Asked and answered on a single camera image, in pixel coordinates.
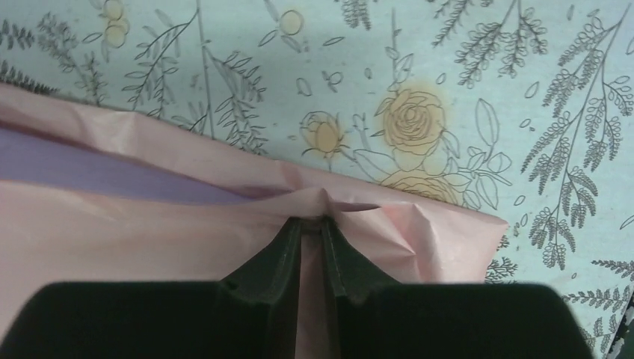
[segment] yellow flower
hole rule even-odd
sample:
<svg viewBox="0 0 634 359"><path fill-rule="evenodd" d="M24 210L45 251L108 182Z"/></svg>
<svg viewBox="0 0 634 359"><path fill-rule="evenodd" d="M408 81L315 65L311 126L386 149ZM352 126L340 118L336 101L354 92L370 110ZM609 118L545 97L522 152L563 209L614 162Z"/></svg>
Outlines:
<svg viewBox="0 0 634 359"><path fill-rule="evenodd" d="M379 114L383 114L385 141L394 147L395 160L404 170L413 170L424 156L434 152L445 129L445 111L431 93L403 90L385 99L377 110Z"/></svg>
<svg viewBox="0 0 634 359"><path fill-rule="evenodd" d="M324 157L331 158L342 146L343 135L339 128L339 120L326 112L316 111L307 114L301 121L300 132L310 146L304 153L317 150L323 153Z"/></svg>
<svg viewBox="0 0 634 359"><path fill-rule="evenodd" d="M462 194L443 177L433 177L421 170L397 171L381 185L457 206L463 202Z"/></svg>
<svg viewBox="0 0 634 359"><path fill-rule="evenodd" d="M106 0L103 5L103 15L108 24L103 32L103 41L113 49L118 49L126 43L126 35L130 31L130 22L126 19L121 0Z"/></svg>

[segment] pink plastic bag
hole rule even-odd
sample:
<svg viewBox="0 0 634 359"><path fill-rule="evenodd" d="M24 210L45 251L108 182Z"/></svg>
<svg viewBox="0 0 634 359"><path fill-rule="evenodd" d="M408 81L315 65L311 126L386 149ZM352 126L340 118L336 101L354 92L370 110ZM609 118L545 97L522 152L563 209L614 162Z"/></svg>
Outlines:
<svg viewBox="0 0 634 359"><path fill-rule="evenodd" d="M482 281L508 227L457 206L244 153L141 114L7 85L0 86L0 126L261 199L186 206L0 181L0 333L53 281L220 279L264 248L289 216L332 215L358 251L405 282ZM302 243L297 358L324 358L327 348L319 246L311 238Z"/></svg>

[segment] rose drawing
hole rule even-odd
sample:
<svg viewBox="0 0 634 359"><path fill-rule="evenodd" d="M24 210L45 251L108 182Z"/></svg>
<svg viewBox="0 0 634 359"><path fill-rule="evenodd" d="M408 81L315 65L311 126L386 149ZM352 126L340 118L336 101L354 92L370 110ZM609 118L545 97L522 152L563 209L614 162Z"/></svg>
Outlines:
<svg viewBox="0 0 634 359"><path fill-rule="evenodd" d="M381 114L384 139L404 171L419 167L434 152L445 129L442 103L427 92L402 90L379 105L375 116Z"/></svg>
<svg viewBox="0 0 634 359"><path fill-rule="evenodd" d="M433 177L421 170L397 171L384 179L381 185L457 206L463 203L462 193L442 176Z"/></svg>
<svg viewBox="0 0 634 359"><path fill-rule="evenodd" d="M339 152L339 148L344 147L339 120L327 112L315 111L307 114L301 121L300 133L310 146L304 153L311 150L319 151L328 159L329 165L334 154Z"/></svg>

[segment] lavender paper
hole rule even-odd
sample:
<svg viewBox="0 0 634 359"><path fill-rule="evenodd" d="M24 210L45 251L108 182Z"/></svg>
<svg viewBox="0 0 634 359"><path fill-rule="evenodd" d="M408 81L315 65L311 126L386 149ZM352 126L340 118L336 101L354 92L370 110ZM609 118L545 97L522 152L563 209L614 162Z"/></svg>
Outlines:
<svg viewBox="0 0 634 359"><path fill-rule="evenodd" d="M7 129L0 129L0 180L175 203L249 201L178 174Z"/></svg>

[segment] floral wallpaper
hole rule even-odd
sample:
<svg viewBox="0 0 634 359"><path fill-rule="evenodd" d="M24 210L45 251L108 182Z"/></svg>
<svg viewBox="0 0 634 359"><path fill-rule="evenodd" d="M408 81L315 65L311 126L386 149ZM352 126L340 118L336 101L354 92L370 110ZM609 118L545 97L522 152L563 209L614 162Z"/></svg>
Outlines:
<svg viewBox="0 0 634 359"><path fill-rule="evenodd" d="M497 215L598 358L634 287L629 0L25 0L0 81Z"/></svg>

